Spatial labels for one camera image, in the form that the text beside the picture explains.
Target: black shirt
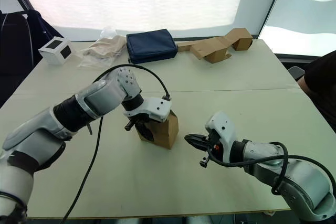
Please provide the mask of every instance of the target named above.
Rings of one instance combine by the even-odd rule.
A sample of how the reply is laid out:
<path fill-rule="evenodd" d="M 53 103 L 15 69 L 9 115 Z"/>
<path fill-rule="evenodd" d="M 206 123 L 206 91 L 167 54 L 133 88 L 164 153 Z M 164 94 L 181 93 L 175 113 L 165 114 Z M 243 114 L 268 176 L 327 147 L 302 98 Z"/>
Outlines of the black shirt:
<path fill-rule="evenodd" d="M 315 94 L 310 98 L 336 132 L 336 51 L 305 66 L 305 81 Z"/>

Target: white table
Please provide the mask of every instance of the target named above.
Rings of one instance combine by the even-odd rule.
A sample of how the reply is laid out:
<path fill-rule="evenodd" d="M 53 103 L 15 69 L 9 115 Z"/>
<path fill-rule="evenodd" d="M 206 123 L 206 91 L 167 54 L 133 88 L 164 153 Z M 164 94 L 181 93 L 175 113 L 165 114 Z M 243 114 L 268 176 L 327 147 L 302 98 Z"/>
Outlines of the white table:
<path fill-rule="evenodd" d="M 90 42 L 76 42 L 83 49 Z M 253 90 L 298 88 L 291 75 L 262 40 L 254 40 L 247 51 L 235 51 L 227 60 L 209 63 L 191 52 L 180 52 L 173 59 L 141 64 L 154 71 L 170 92 L 209 90 Z M 72 55 L 62 66 L 42 60 L 20 85 L 15 94 L 75 93 L 89 85 L 102 69 L 79 69 L 81 59 Z M 125 51 L 115 64 L 128 63 Z M 160 92 L 162 88 L 147 72 L 133 70 L 143 92 Z"/>
<path fill-rule="evenodd" d="M 121 106 L 107 114 L 96 162 L 70 217 L 201 215 L 288 209 L 280 196 L 271 194 L 270 187 L 245 174 L 243 169 L 227 169 L 214 163 L 207 169 L 200 167 L 198 163 L 204 153 L 187 144 L 183 137 L 189 133 L 206 134 L 204 123 L 218 110 L 225 111 L 233 120 L 240 140 L 282 142 L 291 154 L 312 157 L 336 174 L 335 133 L 294 80 L 287 78 L 288 73 L 276 62 L 275 56 L 263 53 L 263 42 L 255 41 L 253 46 L 259 44 L 260 53 L 254 49 L 256 52 L 245 59 L 256 67 L 254 57 L 258 61 L 260 55 L 269 55 L 271 60 L 263 57 L 269 66 L 260 68 L 263 72 L 269 70 L 272 75 L 267 81 L 263 81 L 261 74 L 255 75 L 252 87 L 246 82 L 253 76 L 248 78 L 243 74 L 245 79 L 235 79 L 235 72 L 249 69 L 237 55 L 232 56 L 233 63 L 227 63 L 236 71 L 228 69 L 232 75 L 223 81 L 211 81 L 210 76 L 221 76 L 217 68 L 225 68 L 226 61 L 209 65 L 189 54 L 177 55 L 173 60 L 181 65 L 195 63 L 185 65 L 188 84 L 172 81 L 177 81 L 174 76 L 183 72 L 169 74 L 170 68 L 166 65 L 172 63 L 166 62 L 170 60 L 162 61 L 161 65 L 160 62 L 145 64 L 174 91 L 171 94 L 173 110 L 180 126 L 176 143 L 172 150 L 166 150 L 140 141 L 135 129 L 126 132 L 123 127 L 128 119 L 122 115 Z M 69 64 L 59 68 L 43 62 L 37 66 L 0 109 L 0 144 L 15 127 L 40 110 L 70 97 L 99 74 L 99 71 L 76 69 L 78 62 L 71 58 Z M 193 68 L 202 68 L 207 75 L 200 78 L 199 71 Z M 161 87 L 154 85 L 156 81 L 152 77 L 140 71 L 136 75 L 144 95 L 162 96 L 163 92 L 157 92 Z M 182 91 L 183 85 L 189 92 Z M 94 136 L 90 136 L 87 129 L 80 130 L 51 168 L 35 174 L 28 205 L 30 217 L 62 217 L 65 214 L 92 158 L 98 121 L 92 123 L 92 129 Z"/>

